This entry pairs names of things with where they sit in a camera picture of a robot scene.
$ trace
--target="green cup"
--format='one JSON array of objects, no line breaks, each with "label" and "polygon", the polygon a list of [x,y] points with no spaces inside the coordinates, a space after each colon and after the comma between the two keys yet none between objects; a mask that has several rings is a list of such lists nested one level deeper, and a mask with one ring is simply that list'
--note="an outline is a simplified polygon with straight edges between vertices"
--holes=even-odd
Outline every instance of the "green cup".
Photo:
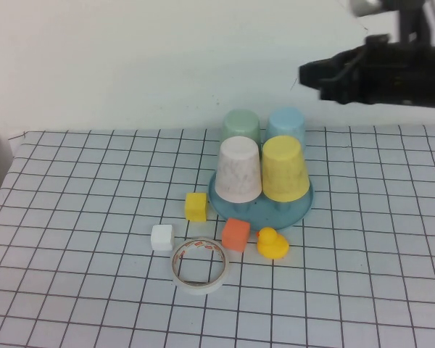
[{"label": "green cup", "polygon": [[260,118],[253,111],[235,109],[224,118],[221,141],[233,136],[245,136],[254,140],[261,149]]}]

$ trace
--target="plastic cup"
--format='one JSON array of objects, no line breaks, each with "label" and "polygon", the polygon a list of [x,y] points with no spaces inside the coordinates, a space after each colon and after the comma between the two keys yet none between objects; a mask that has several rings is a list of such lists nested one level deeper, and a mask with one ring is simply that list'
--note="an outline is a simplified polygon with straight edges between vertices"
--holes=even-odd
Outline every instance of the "plastic cup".
[{"label": "plastic cup", "polygon": [[305,118],[296,107],[284,107],[270,115],[266,141],[275,136],[293,136],[306,148]]},{"label": "plastic cup", "polygon": [[292,136],[275,136],[266,141],[262,148],[262,190],[266,197],[275,202],[292,202],[309,189],[300,142]]},{"label": "plastic cup", "polygon": [[[215,190],[227,202],[242,204],[255,200],[262,191],[258,145],[243,136],[224,140],[217,162]],[[247,207],[235,205],[237,211]]]},{"label": "plastic cup", "polygon": [[235,109],[224,118],[222,141],[233,136],[245,136],[261,146],[260,118],[253,111]]}]

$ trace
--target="rubber duck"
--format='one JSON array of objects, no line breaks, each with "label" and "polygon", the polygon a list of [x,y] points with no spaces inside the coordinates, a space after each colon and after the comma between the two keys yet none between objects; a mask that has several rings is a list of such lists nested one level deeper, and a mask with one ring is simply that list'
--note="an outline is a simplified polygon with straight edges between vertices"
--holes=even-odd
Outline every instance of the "rubber duck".
[{"label": "rubber duck", "polygon": [[263,228],[256,233],[256,237],[258,237],[258,252],[268,259],[281,259],[289,252],[290,245],[288,241],[271,227]]}]

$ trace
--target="blue saucer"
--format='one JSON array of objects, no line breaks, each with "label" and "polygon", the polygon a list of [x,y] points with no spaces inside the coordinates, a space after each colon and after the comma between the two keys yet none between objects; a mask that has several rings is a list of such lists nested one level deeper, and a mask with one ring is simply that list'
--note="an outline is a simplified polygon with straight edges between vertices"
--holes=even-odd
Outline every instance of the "blue saucer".
[{"label": "blue saucer", "polygon": [[264,227],[280,230],[294,225],[310,211],[314,199],[314,188],[310,182],[310,190],[294,202],[277,203],[261,194],[250,203],[235,204],[218,196],[215,191],[215,180],[216,173],[208,186],[208,197],[215,211],[226,220],[235,218],[247,221],[255,231]]}]

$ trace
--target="tape roll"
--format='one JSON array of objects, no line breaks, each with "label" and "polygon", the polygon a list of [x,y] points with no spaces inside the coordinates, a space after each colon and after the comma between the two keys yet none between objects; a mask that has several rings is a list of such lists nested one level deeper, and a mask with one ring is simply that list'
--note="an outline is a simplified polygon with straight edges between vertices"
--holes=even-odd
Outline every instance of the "tape roll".
[{"label": "tape roll", "polygon": [[[223,261],[224,267],[221,274],[215,281],[210,283],[199,283],[196,281],[183,281],[179,278],[179,265],[181,258],[191,249],[205,248],[217,252]],[[177,246],[171,256],[171,268],[173,270],[174,284],[183,291],[191,295],[206,295],[218,290],[223,284],[229,273],[229,258],[222,245],[209,238],[189,239]]]}]

